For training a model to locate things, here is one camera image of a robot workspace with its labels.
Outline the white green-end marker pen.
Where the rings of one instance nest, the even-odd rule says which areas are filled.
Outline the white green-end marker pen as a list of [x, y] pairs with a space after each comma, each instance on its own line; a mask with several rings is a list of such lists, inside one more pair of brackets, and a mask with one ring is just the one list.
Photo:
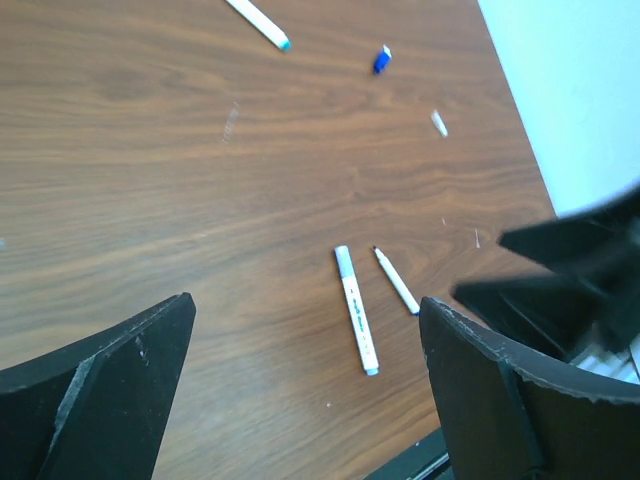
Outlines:
[[286, 33], [251, 1], [226, 0], [226, 3], [280, 51], [286, 52], [291, 49], [292, 44]]

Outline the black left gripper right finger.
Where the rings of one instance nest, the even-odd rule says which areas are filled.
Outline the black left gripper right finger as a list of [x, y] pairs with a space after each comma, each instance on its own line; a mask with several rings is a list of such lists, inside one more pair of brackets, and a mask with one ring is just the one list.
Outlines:
[[420, 337], [458, 479], [636, 479], [639, 388], [425, 297]]

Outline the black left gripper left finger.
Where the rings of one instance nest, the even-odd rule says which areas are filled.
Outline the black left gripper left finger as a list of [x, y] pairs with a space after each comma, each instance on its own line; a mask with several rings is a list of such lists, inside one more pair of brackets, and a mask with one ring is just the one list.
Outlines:
[[182, 293], [2, 370], [2, 478], [151, 478], [195, 316]]

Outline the white purple-tip marker pen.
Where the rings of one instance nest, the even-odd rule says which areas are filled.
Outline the white purple-tip marker pen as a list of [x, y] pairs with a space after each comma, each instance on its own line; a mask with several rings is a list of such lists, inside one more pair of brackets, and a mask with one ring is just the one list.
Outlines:
[[379, 373], [380, 365], [350, 251], [347, 245], [339, 245], [334, 253], [363, 370], [367, 376], [375, 376]]

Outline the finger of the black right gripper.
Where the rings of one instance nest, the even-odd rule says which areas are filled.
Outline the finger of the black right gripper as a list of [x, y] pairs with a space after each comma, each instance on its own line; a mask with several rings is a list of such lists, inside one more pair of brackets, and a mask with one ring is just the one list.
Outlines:
[[558, 360], [591, 343], [619, 353], [630, 344], [630, 304], [552, 277], [457, 284], [452, 297], [490, 329]]
[[586, 211], [502, 233], [499, 245], [547, 269], [612, 286], [639, 277], [639, 187]]

